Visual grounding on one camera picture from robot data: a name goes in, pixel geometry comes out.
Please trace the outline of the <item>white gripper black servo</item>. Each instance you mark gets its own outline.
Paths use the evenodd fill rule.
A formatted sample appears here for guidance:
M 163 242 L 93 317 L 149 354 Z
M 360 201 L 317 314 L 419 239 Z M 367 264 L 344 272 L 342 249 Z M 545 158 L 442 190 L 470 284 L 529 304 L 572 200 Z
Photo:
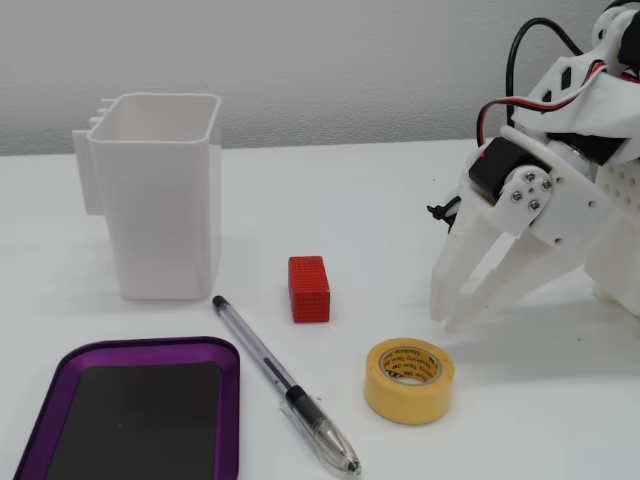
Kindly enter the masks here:
M 604 226 L 612 201 L 539 140 L 511 127 L 479 153 L 457 188 L 455 221 L 431 275 L 431 317 L 458 329 L 482 307 L 460 293 L 503 234 L 526 230 L 551 247 L 581 248 Z

